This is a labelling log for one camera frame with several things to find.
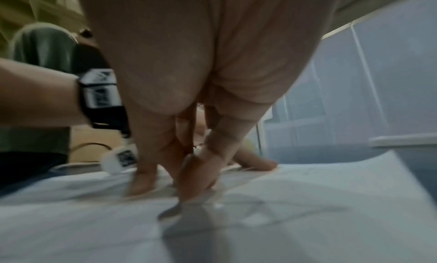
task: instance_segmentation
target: table surface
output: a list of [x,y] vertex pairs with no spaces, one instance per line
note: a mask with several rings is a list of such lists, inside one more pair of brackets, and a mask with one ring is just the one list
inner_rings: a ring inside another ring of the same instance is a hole
[[437,262],[434,204],[388,152],[354,163],[224,170],[178,205],[171,179],[123,197],[130,173],[55,177],[0,200],[0,261]]

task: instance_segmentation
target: hand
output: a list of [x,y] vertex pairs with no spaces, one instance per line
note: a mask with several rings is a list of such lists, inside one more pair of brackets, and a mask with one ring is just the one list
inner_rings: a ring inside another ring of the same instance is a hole
[[[150,179],[161,164],[177,180],[181,201],[214,183],[250,129],[291,87],[336,2],[81,1],[118,78],[141,157],[138,174]],[[197,102],[205,104],[213,130],[200,153],[187,156]]]

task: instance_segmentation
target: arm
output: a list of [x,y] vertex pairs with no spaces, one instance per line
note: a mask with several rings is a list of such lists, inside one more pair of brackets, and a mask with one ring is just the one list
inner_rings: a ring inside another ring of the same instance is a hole
[[85,124],[75,75],[0,59],[0,126]]

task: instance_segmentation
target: green shirt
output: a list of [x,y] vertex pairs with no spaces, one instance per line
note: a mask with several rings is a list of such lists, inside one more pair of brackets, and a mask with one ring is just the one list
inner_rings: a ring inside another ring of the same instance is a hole
[[[70,73],[75,39],[65,29],[36,23],[18,31],[11,42],[10,59]],[[0,128],[0,152],[68,154],[70,128]]]

